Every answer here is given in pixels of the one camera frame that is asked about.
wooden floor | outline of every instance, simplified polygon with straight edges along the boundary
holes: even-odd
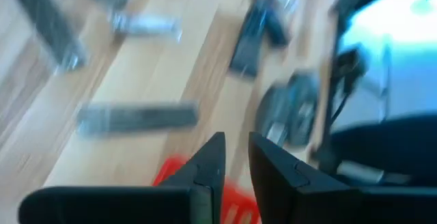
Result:
[[[255,82],[227,73],[250,0],[130,1],[129,12],[182,18],[180,43],[115,38],[97,3],[57,0],[90,58],[78,72],[55,75],[17,2],[0,1],[0,223],[15,223],[20,200],[42,186],[148,185],[169,155],[193,154],[216,131],[226,134],[227,177],[251,191],[245,147],[266,89],[301,68],[320,72],[327,84],[335,0],[298,0],[290,47],[264,51]],[[105,141],[74,133],[84,102],[178,100],[199,101],[194,129]]]

